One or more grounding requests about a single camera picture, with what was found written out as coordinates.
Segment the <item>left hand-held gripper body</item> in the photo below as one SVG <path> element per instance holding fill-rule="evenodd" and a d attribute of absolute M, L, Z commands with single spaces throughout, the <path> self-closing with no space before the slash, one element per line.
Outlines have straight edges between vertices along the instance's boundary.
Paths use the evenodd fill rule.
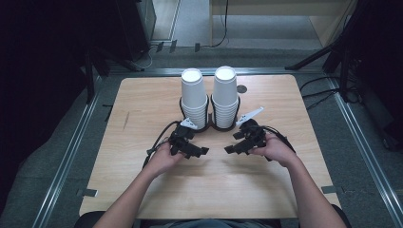
<path fill-rule="evenodd" d="M 196 145 L 190 143 L 195 136 L 194 130 L 198 127 L 189 118 L 181 121 L 171 133 L 168 141 L 171 145 L 170 152 L 176 155 L 179 152 L 193 151 Z"/>

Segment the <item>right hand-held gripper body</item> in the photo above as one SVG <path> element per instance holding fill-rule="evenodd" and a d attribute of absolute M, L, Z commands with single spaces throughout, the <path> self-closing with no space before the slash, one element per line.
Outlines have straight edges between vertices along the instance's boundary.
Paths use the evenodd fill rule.
<path fill-rule="evenodd" d="M 265 132 L 262 126 L 260 126 L 254 117 L 258 115 L 263 110 L 263 107 L 259 107 L 256 110 L 243 114 L 240 119 L 236 122 L 239 127 L 239 131 L 245 132 L 246 137 L 240 139 L 240 143 L 250 143 L 251 149 L 255 146 L 263 147 L 265 146 Z"/>

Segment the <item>black wire cup holder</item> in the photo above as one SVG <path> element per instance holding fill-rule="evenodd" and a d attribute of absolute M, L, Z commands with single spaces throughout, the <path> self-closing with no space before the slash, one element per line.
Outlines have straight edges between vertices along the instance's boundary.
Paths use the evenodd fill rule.
<path fill-rule="evenodd" d="M 214 103 L 213 97 L 202 106 L 202 111 L 198 118 L 190 117 L 190 109 L 180 102 L 183 118 L 187 120 L 185 126 L 200 133 L 207 130 L 209 127 L 226 132 L 233 129 L 238 120 L 238 111 L 240 108 L 240 99 L 235 102 L 234 113 L 228 114 L 226 117 L 219 116 L 219 106 Z"/>

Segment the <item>stack of white cups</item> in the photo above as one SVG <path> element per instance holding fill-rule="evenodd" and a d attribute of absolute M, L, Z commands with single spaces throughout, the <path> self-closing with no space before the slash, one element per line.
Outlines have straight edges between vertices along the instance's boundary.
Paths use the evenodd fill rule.
<path fill-rule="evenodd" d="M 196 68 L 188 68 L 182 72 L 181 109 L 183 116 L 194 125 L 194 129 L 202 130 L 207 126 L 208 98 L 202 73 Z"/>
<path fill-rule="evenodd" d="M 215 71 L 213 93 L 213 123 L 217 128 L 230 128 L 239 109 L 237 74 L 230 66 L 221 66 Z"/>

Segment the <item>person's left hand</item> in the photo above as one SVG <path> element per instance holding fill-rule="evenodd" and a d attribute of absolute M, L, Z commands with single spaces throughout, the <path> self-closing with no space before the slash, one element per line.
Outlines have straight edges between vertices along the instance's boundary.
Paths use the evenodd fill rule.
<path fill-rule="evenodd" d="M 165 142 L 151 157 L 150 161 L 144 168 L 144 172 L 151 178 L 155 179 L 162 173 L 166 172 L 177 164 L 183 158 L 183 153 L 179 152 L 172 155 L 170 152 L 170 143 Z"/>

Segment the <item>person's right hand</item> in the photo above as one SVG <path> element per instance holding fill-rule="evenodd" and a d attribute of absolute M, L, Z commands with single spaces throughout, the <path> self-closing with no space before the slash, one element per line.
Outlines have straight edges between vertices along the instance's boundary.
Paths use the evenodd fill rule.
<path fill-rule="evenodd" d="M 283 167 L 291 167 L 300 162 L 299 157 L 275 134 L 265 135 L 264 147 L 256 147 L 249 150 L 250 154 L 267 157 L 278 162 Z"/>

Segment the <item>grey tape strip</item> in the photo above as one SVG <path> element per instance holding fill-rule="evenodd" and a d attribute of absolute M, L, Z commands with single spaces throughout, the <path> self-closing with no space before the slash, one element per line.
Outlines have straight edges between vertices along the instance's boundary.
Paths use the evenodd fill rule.
<path fill-rule="evenodd" d="M 342 193 L 343 188 L 334 185 L 322 186 L 321 191 L 323 194 Z"/>

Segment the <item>black tripod stand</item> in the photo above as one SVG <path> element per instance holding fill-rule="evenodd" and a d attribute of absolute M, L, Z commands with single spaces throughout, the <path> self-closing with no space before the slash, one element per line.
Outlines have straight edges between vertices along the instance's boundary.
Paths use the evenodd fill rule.
<path fill-rule="evenodd" d="M 322 69 L 354 69 L 384 105 L 403 105 L 403 0 L 358 0 L 341 34 L 289 66 L 298 70 L 326 56 Z"/>

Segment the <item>black cabinet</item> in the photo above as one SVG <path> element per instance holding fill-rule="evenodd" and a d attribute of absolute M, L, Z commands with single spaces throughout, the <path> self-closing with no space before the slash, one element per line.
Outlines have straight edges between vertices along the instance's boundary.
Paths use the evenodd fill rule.
<path fill-rule="evenodd" d="M 156 24 L 153 0 L 115 0 L 123 25 L 128 59 L 135 60 L 150 50 Z"/>

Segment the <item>light wooden furniture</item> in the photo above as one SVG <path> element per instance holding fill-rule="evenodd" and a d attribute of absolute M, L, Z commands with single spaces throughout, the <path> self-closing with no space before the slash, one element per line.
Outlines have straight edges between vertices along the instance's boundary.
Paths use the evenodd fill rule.
<path fill-rule="evenodd" d="M 213 16 L 224 15 L 295 15 L 308 16 L 320 43 L 326 47 L 339 35 L 343 20 L 353 14 L 358 0 L 209 0 L 210 39 Z"/>

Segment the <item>metal floor rail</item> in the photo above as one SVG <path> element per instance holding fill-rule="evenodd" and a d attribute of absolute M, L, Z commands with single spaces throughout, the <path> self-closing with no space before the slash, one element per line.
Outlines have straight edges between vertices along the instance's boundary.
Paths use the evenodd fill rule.
<path fill-rule="evenodd" d="M 403 228 L 403 151 L 391 151 L 362 104 L 335 95 L 347 128 L 339 198 L 354 228 Z"/>
<path fill-rule="evenodd" d="M 320 67 L 307 67 L 290 70 L 283 67 L 235 67 L 238 75 L 277 75 L 277 74 L 321 74 Z M 183 68 L 147 68 L 140 71 L 130 71 L 126 68 L 115 67 L 109 71 L 110 76 L 123 77 L 179 77 Z"/>
<path fill-rule="evenodd" d="M 103 78 L 97 76 L 95 80 L 95 94 L 93 98 L 86 104 L 80 120 L 72 134 L 67 145 L 65 154 L 58 166 L 57 172 L 46 192 L 45 198 L 41 203 L 40 209 L 35 217 L 31 228 L 46 228 L 51 214 L 54 210 L 57 200 L 65 185 L 68 173 L 73 164 L 82 138 L 86 132 L 87 126 L 91 119 L 92 113 L 99 99 Z"/>

